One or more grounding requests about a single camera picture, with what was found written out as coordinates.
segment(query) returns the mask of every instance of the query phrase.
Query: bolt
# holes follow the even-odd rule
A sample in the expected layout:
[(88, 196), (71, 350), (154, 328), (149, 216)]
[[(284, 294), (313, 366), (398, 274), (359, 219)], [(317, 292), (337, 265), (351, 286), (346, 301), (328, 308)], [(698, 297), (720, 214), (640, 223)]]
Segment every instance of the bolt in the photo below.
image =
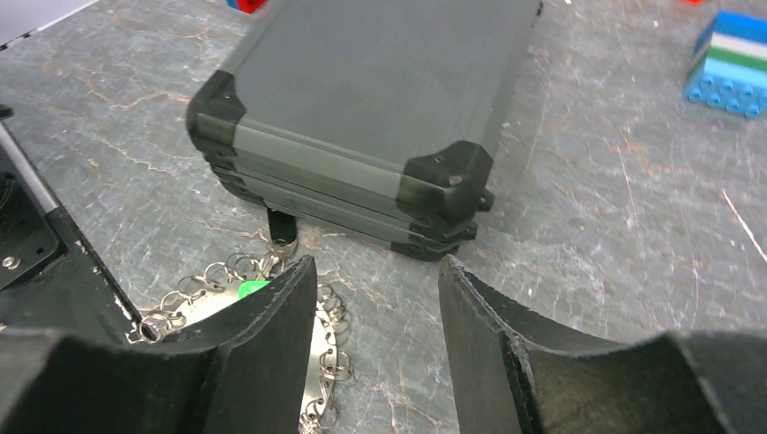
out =
[(18, 267), (20, 263), (21, 261), (18, 258), (13, 256), (9, 256), (3, 259), (3, 267), (5, 267), (6, 269), (16, 269), (16, 267)]

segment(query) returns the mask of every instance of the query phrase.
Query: blue lego brick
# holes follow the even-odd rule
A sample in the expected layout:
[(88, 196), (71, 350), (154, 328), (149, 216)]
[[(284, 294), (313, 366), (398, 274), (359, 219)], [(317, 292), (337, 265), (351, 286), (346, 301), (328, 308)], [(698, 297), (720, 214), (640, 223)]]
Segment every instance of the blue lego brick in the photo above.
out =
[(690, 75), (685, 97), (714, 109), (758, 118), (767, 111), (767, 74), (706, 59)]
[(767, 43), (767, 20), (735, 12), (721, 11), (698, 36), (693, 55), (703, 48), (714, 32), (752, 42)]

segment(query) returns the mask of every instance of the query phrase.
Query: metal spiral binding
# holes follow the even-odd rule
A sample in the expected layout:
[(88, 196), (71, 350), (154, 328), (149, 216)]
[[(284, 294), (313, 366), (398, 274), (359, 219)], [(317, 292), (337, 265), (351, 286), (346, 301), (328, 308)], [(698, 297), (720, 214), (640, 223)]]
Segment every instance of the metal spiral binding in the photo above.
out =
[[(128, 341), (157, 344), (167, 335), (235, 303), (240, 299), (236, 288), (242, 282), (272, 279), (275, 272), (279, 274), (284, 270), (296, 246), (286, 248), (270, 243), (268, 249), (261, 258), (234, 253), (224, 262), (208, 265), (200, 275), (179, 279), (174, 290), (165, 294), (156, 308), (145, 313)], [(347, 329), (343, 300), (332, 286), (320, 284), (302, 411), (298, 417), (299, 434), (327, 432), (336, 423), (334, 386), (351, 379), (353, 373), (351, 357), (338, 350), (337, 336), (345, 334)]]

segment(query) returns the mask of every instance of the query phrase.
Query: marble table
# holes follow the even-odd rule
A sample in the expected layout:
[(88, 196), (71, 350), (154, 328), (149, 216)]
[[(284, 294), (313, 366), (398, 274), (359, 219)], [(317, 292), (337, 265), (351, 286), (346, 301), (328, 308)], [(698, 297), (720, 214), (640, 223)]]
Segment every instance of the marble table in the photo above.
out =
[[(767, 119), (680, 96), (717, 5), (767, 15), (761, 0), (546, 0), (489, 182), (495, 208), (459, 258), (610, 339), (765, 327)], [(265, 250), (264, 210), (218, 185), (184, 124), (253, 19), (223, 0), (101, 0), (0, 53), (8, 127), (139, 307), (231, 252)], [(438, 265), (300, 229), (299, 253), (353, 316), (356, 376), (337, 391), (334, 432), (458, 432)]]

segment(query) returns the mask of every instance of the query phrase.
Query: white wall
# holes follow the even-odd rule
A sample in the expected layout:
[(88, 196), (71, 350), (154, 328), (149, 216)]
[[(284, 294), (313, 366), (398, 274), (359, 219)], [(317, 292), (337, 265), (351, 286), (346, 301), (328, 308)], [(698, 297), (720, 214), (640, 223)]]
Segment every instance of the white wall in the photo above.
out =
[(53, 24), (95, 0), (0, 0), (0, 45)]

